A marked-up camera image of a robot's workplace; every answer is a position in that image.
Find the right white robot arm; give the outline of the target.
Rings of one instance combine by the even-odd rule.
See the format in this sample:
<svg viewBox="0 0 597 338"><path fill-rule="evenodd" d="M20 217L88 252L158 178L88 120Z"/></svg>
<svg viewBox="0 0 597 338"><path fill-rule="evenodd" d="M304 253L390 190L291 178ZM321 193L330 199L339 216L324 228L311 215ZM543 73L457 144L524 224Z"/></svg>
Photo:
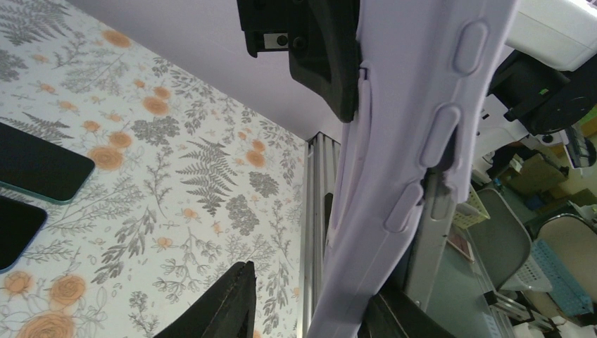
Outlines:
<svg viewBox="0 0 597 338"><path fill-rule="evenodd" d="M487 154L596 104L588 1L239 1L246 48L343 124L337 182L467 180Z"/></svg>

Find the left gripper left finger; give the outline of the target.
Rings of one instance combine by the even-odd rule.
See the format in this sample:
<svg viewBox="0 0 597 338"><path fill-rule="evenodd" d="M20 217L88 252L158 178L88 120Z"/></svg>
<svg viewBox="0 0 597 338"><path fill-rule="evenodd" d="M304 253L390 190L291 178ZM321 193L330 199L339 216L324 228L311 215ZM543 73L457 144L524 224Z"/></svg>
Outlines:
<svg viewBox="0 0 597 338"><path fill-rule="evenodd" d="M157 337L252 337L255 315L254 264L239 261Z"/></svg>

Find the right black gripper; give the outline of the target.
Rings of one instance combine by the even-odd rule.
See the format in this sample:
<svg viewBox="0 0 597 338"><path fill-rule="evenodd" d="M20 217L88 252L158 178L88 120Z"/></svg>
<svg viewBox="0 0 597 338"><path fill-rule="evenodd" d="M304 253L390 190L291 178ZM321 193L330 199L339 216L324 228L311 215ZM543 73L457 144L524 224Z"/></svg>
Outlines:
<svg viewBox="0 0 597 338"><path fill-rule="evenodd" d="M238 0L246 50L288 51L293 80L324 99L342 123L358 105L359 1Z"/></svg>

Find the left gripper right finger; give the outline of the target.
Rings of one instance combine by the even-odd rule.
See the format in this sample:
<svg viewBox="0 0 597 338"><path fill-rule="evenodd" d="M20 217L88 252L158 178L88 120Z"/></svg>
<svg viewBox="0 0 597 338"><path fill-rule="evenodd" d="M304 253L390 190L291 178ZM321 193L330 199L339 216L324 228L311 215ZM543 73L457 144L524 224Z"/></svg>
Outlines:
<svg viewBox="0 0 597 338"><path fill-rule="evenodd" d="M363 316L363 336L367 338L453 338L432 320L401 289L384 285L367 305Z"/></svg>

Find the clear lilac phone case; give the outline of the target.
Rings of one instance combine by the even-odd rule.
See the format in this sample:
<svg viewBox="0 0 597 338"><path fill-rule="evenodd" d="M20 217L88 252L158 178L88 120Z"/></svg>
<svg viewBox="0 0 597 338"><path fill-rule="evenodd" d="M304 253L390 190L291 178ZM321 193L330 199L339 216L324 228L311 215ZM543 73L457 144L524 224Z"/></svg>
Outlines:
<svg viewBox="0 0 597 338"><path fill-rule="evenodd" d="M426 172L466 200L479 113L516 1L362 1L359 107L344 128L307 337L354 337L415 236Z"/></svg>

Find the black smartphone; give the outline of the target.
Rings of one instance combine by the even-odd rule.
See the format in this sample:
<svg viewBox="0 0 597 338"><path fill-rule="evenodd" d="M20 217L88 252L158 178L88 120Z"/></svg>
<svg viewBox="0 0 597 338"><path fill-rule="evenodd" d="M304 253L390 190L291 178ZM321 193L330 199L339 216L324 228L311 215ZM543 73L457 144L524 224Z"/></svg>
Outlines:
<svg viewBox="0 0 597 338"><path fill-rule="evenodd" d="M36 206L1 197L1 272L12 268L48 218Z"/></svg>

